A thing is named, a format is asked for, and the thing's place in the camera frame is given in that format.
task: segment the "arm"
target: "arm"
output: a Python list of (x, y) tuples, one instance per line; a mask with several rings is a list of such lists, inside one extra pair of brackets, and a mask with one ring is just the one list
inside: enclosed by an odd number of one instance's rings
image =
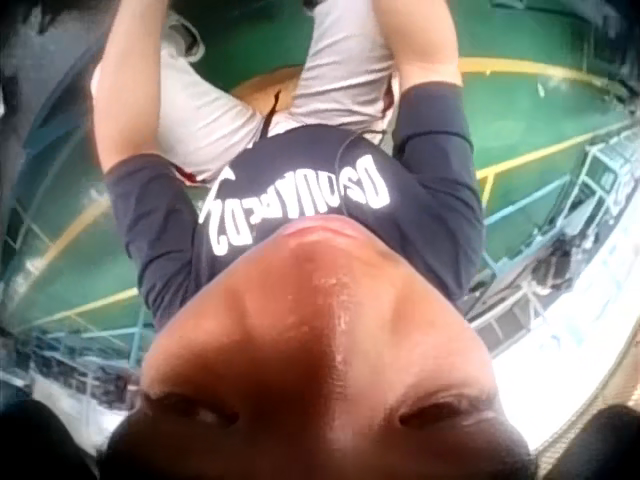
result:
[(157, 152), (160, 44), (169, 0), (120, 0), (94, 100), (98, 158), (104, 172)]
[(160, 329), (201, 286), (194, 268), (196, 209), (169, 162), (158, 155), (120, 162), (105, 180), (140, 295)]
[(425, 83), (405, 91), (394, 131), (394, 157), (425, 193), (413, 224), (424, 229), (416, 248), (441, 291), (457, 301), (477, 273), (484, 212), (462, 89)]
[(462, 85), (458, 39), (446, 0), (373, 0), (402, 92), (426, 82)]

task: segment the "eye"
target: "eye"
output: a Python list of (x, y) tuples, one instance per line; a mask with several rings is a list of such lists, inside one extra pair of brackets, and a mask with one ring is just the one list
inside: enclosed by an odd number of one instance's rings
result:
[(427, 406), (413, 409), (399, 417), (400, 425), (411, 429), (424, 429), (446, 421), (492, 410), (495, 396), (488, 397), (450, 397), (433, 402)]
[(145, 395), (143, 402), (152, 414), (195, 420), (218, 428), (230, 428), (239, 420), (235, 412), (228, 412), (218, 406), (205, 406), (180, 394), (171, 393), (157, 398)]

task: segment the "upside-down person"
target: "upside-down person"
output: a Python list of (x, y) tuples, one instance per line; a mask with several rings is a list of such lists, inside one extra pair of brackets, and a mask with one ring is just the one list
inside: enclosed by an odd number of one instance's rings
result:
[[(121, 0), (96, 82), (100, 163), (159, 331), (104, 478), (533, 475), (455, 306), (484, 232), (446, 1), (321, 3), (266, 128), (195, 77), (200, 110), (188, 85), (167, 92), (167, 8)], [(392, 67), (393, 157), (359, 134)], [(200, 212), (172, 163), (213, 175)]]

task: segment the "green floor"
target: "green floor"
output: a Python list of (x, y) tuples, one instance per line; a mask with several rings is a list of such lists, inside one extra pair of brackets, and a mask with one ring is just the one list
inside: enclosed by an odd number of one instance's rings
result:
[[(226, 10), (223, 14), (217, 11), (221, 7), (214, 6), (220, 4), (204, 0), (178, 5), (207, 44), (199, 72), (226, 89), (255, 75), (301, 64), (310, 41), (312, 19), (299, 2), (245, 3), (253, 6), (241, 14)], [(464, 57), (529, 60), (576, 70), (589, 65), (585, 49), (590, 31), (581, 22), (556, 15), (495, 10), (488, 1), (452, 3)], [(530, 3), (544, 6), (555, 2)], [(579, 81), (492, 73), (467, 75), (465, 84), (465, 107), (478, 169), (625, 119), (624, 113), (605, 100), (601, 90)], [(37, 323), (50, 332), (86, 332), (131, 327), (138, 321), (141, 303), (137, 297), (109, 302), (113, 295), (135, 287), (136, 278), (108, 211), (51, 255), (51, 249), (58, 248), (52, 244), (59, 246), (59, 240), (69, 235), (78, 217), (105, 198), (92, 151), (89, 137), (74, 131), (45, 149), (27, 167), (24, 178), (28, 181), (20, 184), (18, 202), (42, 235), (28, 228), (17, 254), (8, 243), (4, 245), (3, 261), (8, 266), (4, 293), (9, 305), (5, 316), (14, 328), (27, 331), (26, 327)], [(501, 173), (487, 213), (498, 212), (573, 171), (583, 156), (584, 145), (578, 144)], [(491, 226), (487, 245), (492, 258), (512, 255), (544, 221), (557, 194), (545, 196)], [(9, 232), (14, 241), (22, 222), (14, 211)], [(106, 305), (95, 306), (101, 299), (107, 299)], [(125, 354), (132, 338), (121, 336), (99, 343)]]

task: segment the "forearm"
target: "forearm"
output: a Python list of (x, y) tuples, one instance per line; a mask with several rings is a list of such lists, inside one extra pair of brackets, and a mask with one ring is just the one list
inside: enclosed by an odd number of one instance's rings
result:
[(373, 0), (402, 91), (425, 82), (462, 85), (458, 39), (446, 0)]
[(94, 97), (98, 157), (108, 171), (157, 150), (160, 44), (169, 0), (121, 0)]

